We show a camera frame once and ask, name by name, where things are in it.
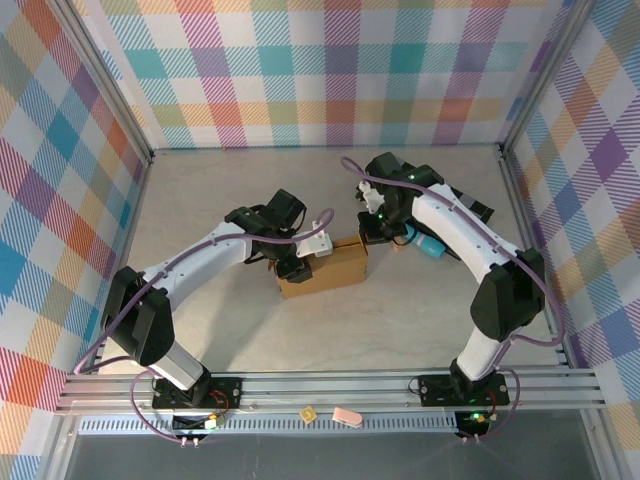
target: pink eraser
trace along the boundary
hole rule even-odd
[[[357,428],[362,426],[362,415],[345,410],[344,408],[336,407],[333,410],[333,421]]]

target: plaid wall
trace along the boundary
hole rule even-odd
[[[600,0],[516,148],[580,365],[640,478],[640,2]]]
[[[45,0],[0,0],[0,479],[33,478],[142,163]]]
[[[75,1],[159,148],[493,143],[563,3]]]
[[[560,33],[560,30],[575,3],[576,0],[563,0],[562,6],[560,7],[560,10],[556,14],[556,17],[551,24],[551,28],[549,28],[549,30],[547,31],[547,34],[544,37],[544,41],[542,42],[542,45],[540,45],[540,49],[538,50],[533,63],[531,63],[531,67],[527,72],[525,80],[522,83],[520,90],[518,90],[518,96],[511,105],[511,109],[509,110],[509,114],[507,115],[507,120],[502,125],[502,129],[500,130],[500,133],[498,135],[497,142],[502,143],[507,138],[507,134],[509,133],[511,126],[513,125],[513,121],[520,113],[522,104],[533,88],[540,70],[545,65],[545,62],[547,61],[547,58],[552,51],[553,42],[556,40],[558,33]]]

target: vent grille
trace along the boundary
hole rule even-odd
[[[159,430],[168,432],[171,417],[149,419]],[[452,432],[456,430],[453,413],[402,413],[402,414],[368,414],[360,428],[352,428],[334,422],[331,415],[321,414],[311,424],[305,425],[298,415],[236,415],[229,418],[224,425],[214,431],[222,433],[371,433],[371,432]],[[78,432],[81,435],[109,434],[150,434],[147,427],[137,418],[128,415],[119,416],[87,416],[84,417]]]

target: black mounting plate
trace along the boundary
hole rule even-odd
[[[185,398],[185,393],[182,390],[165,378],[157,379],[153,389],[156,391],[156,395],[153,397],[153,402],[151,403],[154,410],[201,408],[214,411],[225,410],[227,408],[224,395],[204,395],[199,405],[194,406],[188,402],[188,399]],[[210,379],[207,379],[207,390],[209,392],[218,390],[224,393],[227,399],[229,399],[230,410],[240,407],[240,398],[242,397],[242,378],[211,377]]]
[[[486,387],[469,395],[466,402],[456,394],[449,375],[418,377],[418,392],[423,407],[491,407],[493,399],[489,390],[494,393],[497,406],[509,405],[509,392],[504,375],[492,375]]]

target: yellow object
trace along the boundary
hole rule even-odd
[[[207,430],[212,430],[214,428],[221,427],[222,425],[224,425],[224,417],[216,415],[215,413],[209,415],[209,420],[204,422],[204,428]]]
[[[306,425],[309,425],[316,418],[318,418],[318,414],[316,413],[316,411],[311,406],[309,406],[309,407],[305,408],[304,410],[302,410],[300,412],[300,416],[302,417],[302,421]]]

